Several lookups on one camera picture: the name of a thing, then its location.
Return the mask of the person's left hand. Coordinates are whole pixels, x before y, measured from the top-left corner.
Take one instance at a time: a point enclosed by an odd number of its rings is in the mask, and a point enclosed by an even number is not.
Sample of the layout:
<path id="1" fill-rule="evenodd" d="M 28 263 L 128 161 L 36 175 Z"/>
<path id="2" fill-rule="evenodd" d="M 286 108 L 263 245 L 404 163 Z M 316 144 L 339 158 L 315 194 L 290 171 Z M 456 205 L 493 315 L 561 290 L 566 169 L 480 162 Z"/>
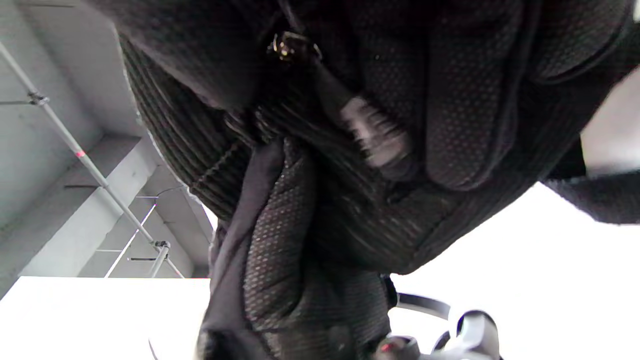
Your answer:
<path id="1" fill-rule="evenodd" d="M 544 185 L 598 223 L 640 223 L 640 172 L 548 178 Z"/>

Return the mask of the person's right hand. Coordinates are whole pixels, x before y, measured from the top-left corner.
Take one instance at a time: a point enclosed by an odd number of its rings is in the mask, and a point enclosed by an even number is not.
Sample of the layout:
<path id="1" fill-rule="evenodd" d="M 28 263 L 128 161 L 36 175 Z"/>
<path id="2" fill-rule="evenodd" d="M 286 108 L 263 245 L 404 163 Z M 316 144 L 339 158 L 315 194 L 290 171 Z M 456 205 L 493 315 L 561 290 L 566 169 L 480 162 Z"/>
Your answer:
<path id="1" fill-rule="evenodd" d="M 295 36 L 295 100 L 351 132 L 394 183 L 366 215 L 321 184 L 311 140 L 253 150 L 210 251 L 199 360 L 367 360 L 389 342 L 392 273 L 414 271 L 551 173 L 610 91 L 595 71 L 631 30 L 630 0 L 228 1 L 206 18 L 239 89 L 215 104 L 297 125 L 259 104 L 259 29 Z M 339 201 L 348 202 L 344 208 Z"/>

